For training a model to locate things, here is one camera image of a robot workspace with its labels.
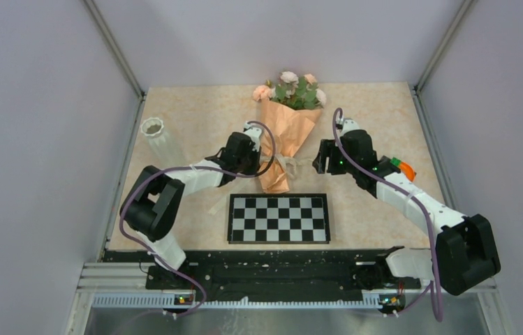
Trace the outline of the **flower bouquet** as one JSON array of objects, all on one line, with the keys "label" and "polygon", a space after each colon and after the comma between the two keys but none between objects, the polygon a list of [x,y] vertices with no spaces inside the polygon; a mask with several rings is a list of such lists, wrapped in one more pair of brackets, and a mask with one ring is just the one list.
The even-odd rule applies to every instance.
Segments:
[{"label": "flower bouquet", "polygon": [[286,193],[299,166],[310,163],[308,158],[297,159],[295,155],[318,123],[326,94],[314,75],[286,70],[276,81],[257,86],[251,97],[259,104],[258,120],[274,137],[262,139],[261,168],[267,172],[259,177],[261,188],[265,193]]}]

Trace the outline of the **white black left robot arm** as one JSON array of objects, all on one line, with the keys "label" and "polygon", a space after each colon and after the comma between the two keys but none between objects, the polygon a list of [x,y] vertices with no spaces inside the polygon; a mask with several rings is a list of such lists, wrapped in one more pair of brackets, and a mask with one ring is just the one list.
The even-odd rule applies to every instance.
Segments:
[{"label": "white black left robot arm", "polygon": [[213,156],[184,167],[164,170],[145,167],[122,202],[120,221],[138,234],[138,241],[162,266],[162,278],[171,288],[189,279],[182,265],[186,254],[171,233],[183,198],[207,188],[222,187],[236,178],[252,178],[260,168],[260,138],[252,127],[232,133],[225,147]]}]

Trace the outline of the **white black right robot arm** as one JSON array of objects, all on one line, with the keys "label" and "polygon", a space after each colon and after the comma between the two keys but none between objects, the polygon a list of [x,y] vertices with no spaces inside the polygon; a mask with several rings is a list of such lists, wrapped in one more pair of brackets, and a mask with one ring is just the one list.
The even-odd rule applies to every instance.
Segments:
[{"label": "white black right robot arm", "polygon": [[319,174],[350,174],[358,187],[395,208],[432,241],[426,249],[387,251],[374,269],[376,282],[384,288],[394,287],[402,278],[416,278],[438,283],[458,296],[501,271],[491,223],[428,195],[407,177],[399,159],[377,158],[366,131],[321,140],[312,165]]}]

